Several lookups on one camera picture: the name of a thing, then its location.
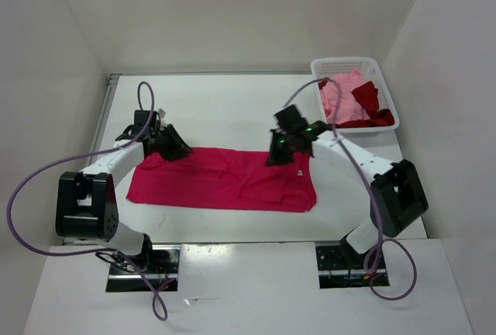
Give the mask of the magenta t shirt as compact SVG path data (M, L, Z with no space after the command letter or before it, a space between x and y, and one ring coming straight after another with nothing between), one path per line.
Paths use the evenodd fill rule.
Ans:
M152 154L133 172L126 198L136 204L302 213L317 203L310 157L268 166L264 151L196 147L178 161Z

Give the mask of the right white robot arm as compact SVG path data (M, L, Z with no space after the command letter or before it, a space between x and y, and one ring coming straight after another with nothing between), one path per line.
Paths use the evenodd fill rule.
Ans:
M267 166L290 164L296 154L331 164L355 177L370 199L370 215L350 231L340 244L340 259L356 268L372 247L395 238L429 208L415 165L408 160L393 162L352 143L321 122L292 132L271 130Z

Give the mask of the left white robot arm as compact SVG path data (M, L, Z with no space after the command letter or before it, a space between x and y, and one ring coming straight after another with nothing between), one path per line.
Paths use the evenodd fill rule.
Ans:
M151 154L177 161L193 153L173 125L129 125L117 136L113 152L79 172L60 176L57 192L56 233L60 237L93 240L127 255L139 273L149 271L156 252L150 237L119 221L115 187Z

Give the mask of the light pink t shirt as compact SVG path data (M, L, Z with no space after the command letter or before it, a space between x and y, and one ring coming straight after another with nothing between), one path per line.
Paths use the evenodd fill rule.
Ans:
M332 80L340 86L341 99L336 118L334 110L339 97L338 88L331 81L321 82L319 85L320 97L328 123L343 125L344 123L369 119L369 115L361 104L355 99L353 91L365 84L363 75L359 70L353 70L349 74L335 74Z

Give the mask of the white plastic basket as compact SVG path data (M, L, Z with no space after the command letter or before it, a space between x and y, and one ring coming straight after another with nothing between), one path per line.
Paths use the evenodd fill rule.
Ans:
M342 133L378 133L399 127L399 117L378 63L369 57L327 57L311 62L322 120Z

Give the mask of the dark red t shirt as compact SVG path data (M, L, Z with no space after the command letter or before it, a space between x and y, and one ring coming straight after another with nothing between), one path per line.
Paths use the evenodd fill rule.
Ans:
M372 81L365 81L365 84L353 91L355 99L361 104L369 115L369 119L355 120L336 125L336 128L372 128L382 126L393 126L394 117L390 109L381 109L378 98L379 90Z

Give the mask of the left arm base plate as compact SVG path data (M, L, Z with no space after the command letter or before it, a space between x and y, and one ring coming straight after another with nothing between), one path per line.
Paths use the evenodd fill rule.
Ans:
M176 292L180 255L179 246L155 247L149 264L141 257L132 257L132 260L157 291ZM149 290L131 264L119 255L102 253L99 259L109 264L106 292L147 292Z

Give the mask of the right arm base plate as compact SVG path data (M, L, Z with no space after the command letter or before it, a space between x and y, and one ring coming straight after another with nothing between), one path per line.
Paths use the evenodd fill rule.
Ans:
M316 243L315 255L320 289L368 287L370 280L379 286L389 286L384 259L381 258L377 272L368 275L363 269L363 258L349 262L337 242Z

